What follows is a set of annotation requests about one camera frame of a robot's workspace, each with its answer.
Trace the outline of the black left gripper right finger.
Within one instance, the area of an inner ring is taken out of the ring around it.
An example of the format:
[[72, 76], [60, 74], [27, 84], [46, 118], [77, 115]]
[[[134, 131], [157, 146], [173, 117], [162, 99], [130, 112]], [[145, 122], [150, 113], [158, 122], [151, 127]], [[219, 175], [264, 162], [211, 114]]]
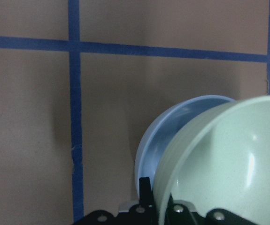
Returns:
[[175, 200], [170, 195], [166, 207], [164, 223], [166, 225], [255, 225], [228, 210], [216, 208], [200, 215], [191, 202]]

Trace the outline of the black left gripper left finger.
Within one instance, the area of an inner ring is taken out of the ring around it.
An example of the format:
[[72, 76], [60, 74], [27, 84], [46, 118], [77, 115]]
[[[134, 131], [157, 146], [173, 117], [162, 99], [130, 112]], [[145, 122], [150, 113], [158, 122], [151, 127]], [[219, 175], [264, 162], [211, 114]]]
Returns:
[[126, 212], [117, 216], [105, 211], [96, 210], [74, 223], [75, 225], [157, 225], [154, 197], [150, 179], [139, 179], [139, 202], [129, 206]]

